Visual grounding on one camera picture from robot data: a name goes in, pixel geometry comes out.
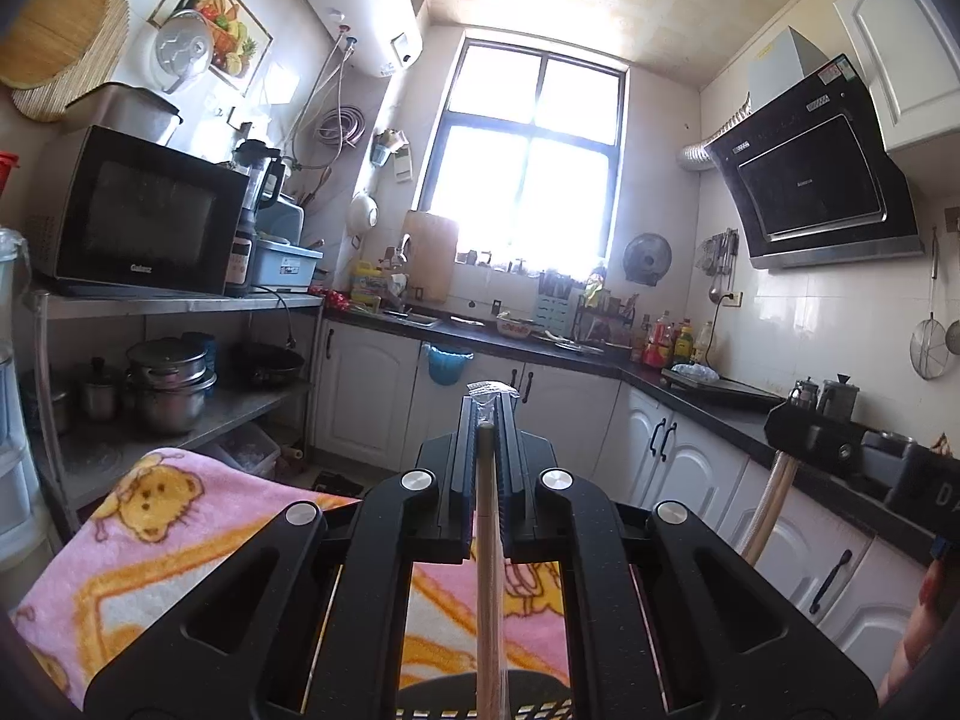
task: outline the cutting board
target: cutting board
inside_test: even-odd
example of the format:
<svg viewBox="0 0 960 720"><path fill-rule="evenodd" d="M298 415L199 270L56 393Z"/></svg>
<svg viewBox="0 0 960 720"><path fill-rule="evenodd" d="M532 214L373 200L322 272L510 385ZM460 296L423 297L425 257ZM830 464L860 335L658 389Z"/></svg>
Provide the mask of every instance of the cutting board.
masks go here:
<svg viewBox="0 0 960 720"><path fill-rule="evenodd" d="M107 17L108 0L27 0L0 41L0 81L35 89L75 65Z"/></svg>
<svg viewBox="0 0 960 720"><path fill-rule="evenodd" d="M426 211L408 211L403 232L410 234L407 293L424 290L424 300L443 303L450 294L460 225Z"/></svg>
<svg viewBox="0 0 960 720"><path fill-rule="evenodd" d="M100 34L77 64L53 83L37 89L14 89L16 109L35 122L59 122L69 103L109 81L127 40L130 6L127 0L109 0Z"/></svg>

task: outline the kitchen cabinet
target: kitchen cabinet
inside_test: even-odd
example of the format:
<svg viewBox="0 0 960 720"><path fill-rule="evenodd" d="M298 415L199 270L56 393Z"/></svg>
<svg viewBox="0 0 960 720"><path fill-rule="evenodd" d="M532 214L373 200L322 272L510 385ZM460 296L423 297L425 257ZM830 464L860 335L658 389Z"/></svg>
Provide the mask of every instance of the kitchen cabinet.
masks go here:
<svg viewBox="0 0 960 720"><path fill-rule="evenodd" d="M419 341L339 322L322 334L314 445L399 471Z"/></svg>
<svg viewBox="0 0 960 720"><path fill-rule="evenodd" d="M747 466L747 456L692 420L673 415L656 443L645 509L680 501L716 530Z"/></svg>
<svg viewBox="0 0 960 720"><path fill-rule="evenodd" d="M620 381L528 362L517 389L517 428L549 440L558 466L592 477Z"/></svg>
<svg viewBox="0 0 960 720"><path fill-rule="evenodd" d="M720 538L737 551L769 476L751 462L720 523ZM819 621L850 580L869 542L853 525L791 488L757 571L809 619Z"/></svg>
<svg viewBox="0 0 960 720"><path fill-rule="evenodd" d="M454 433L460 422L460 404L471 382L496 381L514 384L520 381L523 362L502 360L487 354L474 353L473 359L464 367L460 381L453 386L441 386L430 378L427 359L428 344L424 343L416 367L413 402L407 422L407 436L403 442L402 469L416 465L419 449L427 439Z"/></svg>
<svg viewBox="0 0 960 720"><path fill-rule="evenodd" d="M639 506L673 412L639 389L620 385L592 482L618 503Z"/></svg>
<svg viewBox="0 0 960 720"><path fill-rule="evenodd" d="M930 0L837 0L887 151L960 129L960 49Z"/></svg>
<svg viewBox="0 0 960 720"><path fill-rule="evenodd" d="M880 686L904 637L925 569L875 538L820 630Z"/></svg>

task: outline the microwave door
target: microwave door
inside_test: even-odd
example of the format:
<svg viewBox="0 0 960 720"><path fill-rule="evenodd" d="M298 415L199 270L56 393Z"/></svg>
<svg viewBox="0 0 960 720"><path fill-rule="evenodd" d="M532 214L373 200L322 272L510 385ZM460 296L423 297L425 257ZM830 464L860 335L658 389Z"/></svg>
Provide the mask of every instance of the microwave door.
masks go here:
<svg viewBox="0 0 960 720"><path fill-rule="evenodd" d="M739 166L768 242L881 223L882 194L843 115Z"/></svg>
<svg viewBox="0 0 960 720"><path fill-rule="evenodd" d="M106 133L112 143L98 145ZM117 141L120 133L95 134L71 187L59 278L223 293L247 177L130 136Z"/></svg>

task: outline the person's hand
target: person's hand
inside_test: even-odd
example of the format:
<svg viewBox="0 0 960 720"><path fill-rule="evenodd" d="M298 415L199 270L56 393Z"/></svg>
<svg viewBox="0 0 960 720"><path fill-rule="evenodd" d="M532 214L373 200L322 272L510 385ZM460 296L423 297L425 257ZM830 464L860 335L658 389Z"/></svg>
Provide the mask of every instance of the person's hand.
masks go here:
<svg viewBox="0 0 960 720"><path fill-rule="evenodd" d="M901 685L904 684L904 681L917 666L917 662L930 649L930 645L933 644L933 640L943 627L944 621L935 608L937 596L943 586L944 562L935 560L923 578L917 605L910 615L904 638L896 645L890 671L883 678L880 690L877 690L877 694L880 696L880 704L884 704L890 696L901 688Z"/></svg>

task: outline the dish soap bottle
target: dish soap bottle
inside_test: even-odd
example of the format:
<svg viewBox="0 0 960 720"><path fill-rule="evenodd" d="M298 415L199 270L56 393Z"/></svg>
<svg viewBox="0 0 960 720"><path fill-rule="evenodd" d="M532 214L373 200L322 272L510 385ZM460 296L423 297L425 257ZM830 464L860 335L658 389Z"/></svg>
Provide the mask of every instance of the dish soap bottle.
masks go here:
<svg viewBox="0 0 960 720"><path fill-rule="evenodd" d="M684 319L677 333L677 341L673 344L674 365L687 365L693 359L693 326L689 319Z"/></svg>

